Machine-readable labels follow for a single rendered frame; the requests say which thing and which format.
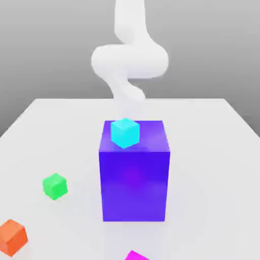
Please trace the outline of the small green cube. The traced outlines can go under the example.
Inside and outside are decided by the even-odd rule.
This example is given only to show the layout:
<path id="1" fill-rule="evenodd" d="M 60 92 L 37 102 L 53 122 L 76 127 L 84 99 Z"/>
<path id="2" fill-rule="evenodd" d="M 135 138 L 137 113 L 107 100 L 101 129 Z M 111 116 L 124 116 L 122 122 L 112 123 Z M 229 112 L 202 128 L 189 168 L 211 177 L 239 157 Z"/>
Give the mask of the small green cube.
<path id="1" fill-rule="evenodd" d="M 66 178 L 58 173 L 44 178 L 42 184 L 45 195 L 52 200 L 57 200 L 68 192 Z"/>

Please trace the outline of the small magenta cube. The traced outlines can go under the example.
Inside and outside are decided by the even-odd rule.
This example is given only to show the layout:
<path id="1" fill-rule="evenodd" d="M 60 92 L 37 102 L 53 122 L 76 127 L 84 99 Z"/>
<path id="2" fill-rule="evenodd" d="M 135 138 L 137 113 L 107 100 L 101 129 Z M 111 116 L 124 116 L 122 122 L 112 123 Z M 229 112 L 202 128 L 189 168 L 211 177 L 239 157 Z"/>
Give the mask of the small magenta cube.
<path id="1" fill-rule="evenodd" d="M 141 254 L 131 250 L 127 254 L 127 256 L 126 256 L 126 258 L 124 260 L 150 260 L 150 259 L 148 259 L 145 256 L 143 256 L 143 255 L 141 255 Z"/>

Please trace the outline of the small orange cube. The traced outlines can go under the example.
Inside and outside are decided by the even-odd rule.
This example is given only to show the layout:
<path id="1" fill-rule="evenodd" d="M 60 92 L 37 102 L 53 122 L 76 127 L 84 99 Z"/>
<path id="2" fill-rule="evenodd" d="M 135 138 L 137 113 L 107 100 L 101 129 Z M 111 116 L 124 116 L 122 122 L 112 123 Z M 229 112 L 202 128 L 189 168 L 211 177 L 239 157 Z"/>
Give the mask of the small orange cube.
<path id="1" fill-rule="evenodd" d="M 12 257 L 28 242 L 25 227 L 9 219 L 0 226 L 0 251 Z"/>

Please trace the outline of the large blue box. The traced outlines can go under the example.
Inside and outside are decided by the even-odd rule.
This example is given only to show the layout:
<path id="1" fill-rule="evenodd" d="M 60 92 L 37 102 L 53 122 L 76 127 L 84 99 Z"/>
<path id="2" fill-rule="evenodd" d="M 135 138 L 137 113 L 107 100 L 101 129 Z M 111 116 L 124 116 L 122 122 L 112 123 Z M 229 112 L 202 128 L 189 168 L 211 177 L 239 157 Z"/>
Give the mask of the large blue box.
<path id="1" fill-rule="evenodd" d="M 104 221 L 164 221 L 170 148 L 162 121 L 139 121 L 140 142 L 122 149 L 106 120 L 99 147 Z"/>

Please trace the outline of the small cyan cube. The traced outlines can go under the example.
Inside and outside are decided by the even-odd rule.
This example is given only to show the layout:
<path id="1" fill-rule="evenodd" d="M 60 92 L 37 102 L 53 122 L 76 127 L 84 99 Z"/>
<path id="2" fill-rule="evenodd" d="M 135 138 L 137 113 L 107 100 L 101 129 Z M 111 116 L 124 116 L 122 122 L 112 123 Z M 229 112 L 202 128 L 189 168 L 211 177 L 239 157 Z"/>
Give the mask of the small cyan cube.
<path id="1" fill-rule="evenodd" d="M 110 129 L 111 141 L 123 149 L 140 141 L 140 124 L 131 119 L 113 121 Z"/>

